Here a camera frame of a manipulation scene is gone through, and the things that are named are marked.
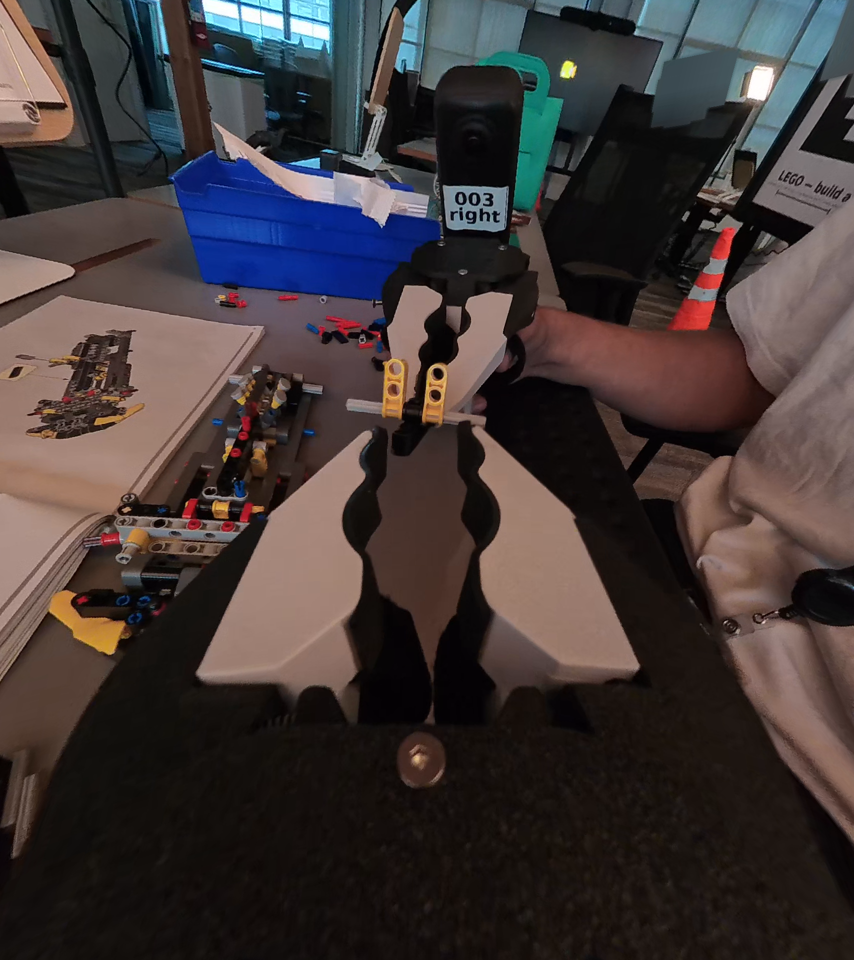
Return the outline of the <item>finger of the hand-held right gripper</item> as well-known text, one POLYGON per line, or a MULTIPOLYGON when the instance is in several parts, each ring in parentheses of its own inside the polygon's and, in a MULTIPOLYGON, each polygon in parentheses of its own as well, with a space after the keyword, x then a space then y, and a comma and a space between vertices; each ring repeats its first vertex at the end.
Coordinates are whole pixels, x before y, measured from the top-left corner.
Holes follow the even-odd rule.
POLYGON ((514 297, 502 292, 475 294, 462 312, 469 326, 457 337, 457 352, 447 363, 444 410, 463 412, 477 390, 504 358, 509 334, 504 332, 514 297))
POLYGON ((425 324, 438 310, 445 320, 445 302, 440 292, 425 285, 404 286, 387 326, 387 340, 390 358, 405 361, 409 376, 417 376, 421 371, 420 352, 428 340, 425 324))

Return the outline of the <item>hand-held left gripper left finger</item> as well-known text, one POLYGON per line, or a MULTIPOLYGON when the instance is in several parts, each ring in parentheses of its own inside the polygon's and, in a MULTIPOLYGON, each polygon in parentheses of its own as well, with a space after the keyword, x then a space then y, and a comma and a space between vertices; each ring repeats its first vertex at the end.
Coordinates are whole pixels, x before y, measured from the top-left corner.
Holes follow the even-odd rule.
POLYGON ((362 430, 267 518, 196 669, 206 686, 277 686, 289 701, 331 690, 361 719, 361 684, 383 644, 367 546, 381 522, 384 428, 362 430))

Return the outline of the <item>small black lego linkage assembly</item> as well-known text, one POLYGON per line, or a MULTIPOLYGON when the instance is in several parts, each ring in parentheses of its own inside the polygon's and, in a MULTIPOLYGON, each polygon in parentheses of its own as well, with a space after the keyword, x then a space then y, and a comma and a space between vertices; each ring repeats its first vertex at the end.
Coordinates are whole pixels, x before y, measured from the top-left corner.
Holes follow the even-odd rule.
POLYGON ((392 435, 390 448, 395 455, 409 456, 435 427, 463 424, 486 426, 483 415, 447 408, 448 383, 448 366, 434 363, 428 366, 423 385, 415 388, 411 397, 408 397, 408 387, 414 384, 409 364, 406 360, 392 358, 383 369, 382 398, 378 401, 349 398, 345 407, 352 413, 400 422, 392 435))

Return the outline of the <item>lego car chassis assembly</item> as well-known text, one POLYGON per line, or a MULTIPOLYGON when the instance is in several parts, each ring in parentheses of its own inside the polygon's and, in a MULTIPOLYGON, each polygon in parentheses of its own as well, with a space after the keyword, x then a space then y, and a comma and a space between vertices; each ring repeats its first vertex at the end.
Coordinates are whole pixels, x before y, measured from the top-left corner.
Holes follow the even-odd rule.
POLYGON ((241 534, 268 516, 307 477, 299 460, 312 404, 325 387, 267 366, 229 379, 204 450, 182 462, 163 496, 130 491, 88 550, 108 551, 120 587, 63 590, 49 615, 76 640, 112 656, 142 633, 241 534))

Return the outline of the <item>person's right forearm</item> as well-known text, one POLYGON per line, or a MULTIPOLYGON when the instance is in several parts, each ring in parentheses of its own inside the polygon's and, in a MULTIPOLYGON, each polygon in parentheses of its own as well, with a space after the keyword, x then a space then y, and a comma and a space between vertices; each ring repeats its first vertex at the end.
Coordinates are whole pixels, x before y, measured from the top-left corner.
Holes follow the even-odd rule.
POLYGON ((667 429, 717 432, 754 425, 774 397, 753 374, 733 330, 642 330, 556 309, 556 376, 601 403, 667 429))

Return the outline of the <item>pile of small lego pins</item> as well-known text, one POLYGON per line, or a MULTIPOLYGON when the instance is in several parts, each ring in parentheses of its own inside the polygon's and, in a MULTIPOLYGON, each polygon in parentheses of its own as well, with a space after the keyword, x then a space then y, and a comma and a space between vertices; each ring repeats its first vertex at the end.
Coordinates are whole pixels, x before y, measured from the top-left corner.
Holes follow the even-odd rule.
MULTIPOLYGON (((249 301, 236 290, 216 294, 214 304, 221 309, 251 309, 249 301)), ((334 342, 352 344, 359 351, 374 354, 385 354, 387 351, 384 342, 386 322, 382 318, 363 324, 350 318, 326 315, 317 321, 306 321, 303 326, 314 340, 325 345, 334 342)))

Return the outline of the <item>open lego instruction booklet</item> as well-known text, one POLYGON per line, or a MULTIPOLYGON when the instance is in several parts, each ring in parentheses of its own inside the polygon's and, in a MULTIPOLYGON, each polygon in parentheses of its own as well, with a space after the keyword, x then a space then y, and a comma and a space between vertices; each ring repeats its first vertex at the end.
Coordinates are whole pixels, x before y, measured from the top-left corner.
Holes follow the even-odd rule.
POLYGON ((0 681, 122 496, 142 496, 263 336, 59 296, 0 328, 0 681))

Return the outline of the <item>person's right hand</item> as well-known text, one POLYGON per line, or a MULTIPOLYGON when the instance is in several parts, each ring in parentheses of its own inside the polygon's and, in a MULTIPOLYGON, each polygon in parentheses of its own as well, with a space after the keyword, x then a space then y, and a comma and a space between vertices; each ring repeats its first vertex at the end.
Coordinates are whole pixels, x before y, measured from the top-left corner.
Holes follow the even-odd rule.
POLYGON ((526 376, 566 385, 589 385, 585 375, 590 374, 590 366, 585 360, 593 327, 591 318, 539 307, 532 323, 518 335, 526 353, 526 376))

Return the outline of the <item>teal carry case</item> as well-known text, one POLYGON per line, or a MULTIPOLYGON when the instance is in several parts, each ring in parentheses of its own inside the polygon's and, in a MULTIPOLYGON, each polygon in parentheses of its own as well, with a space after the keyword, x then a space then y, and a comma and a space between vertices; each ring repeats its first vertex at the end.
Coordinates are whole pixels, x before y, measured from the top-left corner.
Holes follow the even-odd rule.
POLYGON ((550 71, 537 56, 497 52, 479 60, 478 66, 506 66, 521 76, 525 92, 513 207, 530 212, 541 195, 564 100, 550 95, 550 71))

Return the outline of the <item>black mesh office chair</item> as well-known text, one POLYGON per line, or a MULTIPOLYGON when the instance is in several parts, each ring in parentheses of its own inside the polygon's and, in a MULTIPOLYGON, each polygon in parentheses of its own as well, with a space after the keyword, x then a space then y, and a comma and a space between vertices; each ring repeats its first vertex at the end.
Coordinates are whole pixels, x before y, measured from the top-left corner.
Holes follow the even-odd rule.
POLYGON ((620 84, 543 224, 570 312, 626 326, 685 211, 748 120, 724 102, 682 126, 652 126, 654 97, 620 84))

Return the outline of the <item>crumpled white paper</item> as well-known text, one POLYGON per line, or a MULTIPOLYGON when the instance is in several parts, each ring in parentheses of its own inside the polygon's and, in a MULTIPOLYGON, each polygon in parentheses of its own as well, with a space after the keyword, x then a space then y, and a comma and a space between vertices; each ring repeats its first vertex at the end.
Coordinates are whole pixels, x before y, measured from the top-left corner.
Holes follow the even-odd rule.
POLYGON ((355 208, 384 227, 392 214, 426 218, 429 198, 416 192, 397 190, 376 177, 335 172, 331 177, 288 168, 265 157, 245 141, 214 123, 231 160, 244 160, 262 176, 301 200, 355 208))

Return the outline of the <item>black badge reel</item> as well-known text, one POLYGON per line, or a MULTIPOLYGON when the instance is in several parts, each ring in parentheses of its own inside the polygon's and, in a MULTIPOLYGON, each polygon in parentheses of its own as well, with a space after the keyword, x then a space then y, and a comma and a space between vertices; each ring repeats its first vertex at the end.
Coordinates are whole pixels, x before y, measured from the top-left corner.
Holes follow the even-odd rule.
POLYGON ((722 637, 739 638, 802 620, 829 627, 854 626, 854 565, 804 571, 795 580, 785 606, 724 618, 719 631, 722 637))

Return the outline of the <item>framed marker sign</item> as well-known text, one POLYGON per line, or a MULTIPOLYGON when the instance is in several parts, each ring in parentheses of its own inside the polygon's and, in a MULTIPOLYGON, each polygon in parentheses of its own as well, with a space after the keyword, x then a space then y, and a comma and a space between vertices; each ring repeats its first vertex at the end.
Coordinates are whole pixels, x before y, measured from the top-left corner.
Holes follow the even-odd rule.
POLYGON ((829 79, 773 161, 754 203, 813 228, 854 197, 852 77, 829 79))

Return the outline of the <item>dark wall screen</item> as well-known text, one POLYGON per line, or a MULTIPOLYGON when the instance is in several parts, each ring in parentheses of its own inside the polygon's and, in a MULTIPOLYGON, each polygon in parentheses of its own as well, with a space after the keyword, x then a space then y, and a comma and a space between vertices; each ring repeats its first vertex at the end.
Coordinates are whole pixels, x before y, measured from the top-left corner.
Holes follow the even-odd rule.
POLYGON ((562 101, 559 130, 592 136, 620 86, 644 92, 663 44, 636 30, 630 20, 570 6, 527 13, 519 52, 547 67, 549 94, 562 101))

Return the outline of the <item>wooden post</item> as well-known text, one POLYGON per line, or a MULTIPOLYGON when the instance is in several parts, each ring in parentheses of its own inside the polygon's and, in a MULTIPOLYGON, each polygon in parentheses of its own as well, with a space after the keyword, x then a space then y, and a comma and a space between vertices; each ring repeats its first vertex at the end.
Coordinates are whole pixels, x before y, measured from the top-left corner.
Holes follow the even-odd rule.
POLYGON ((202 1, 161 1, 168 60, 188 160, 215 150, 202 51, 210 42, 202 1))

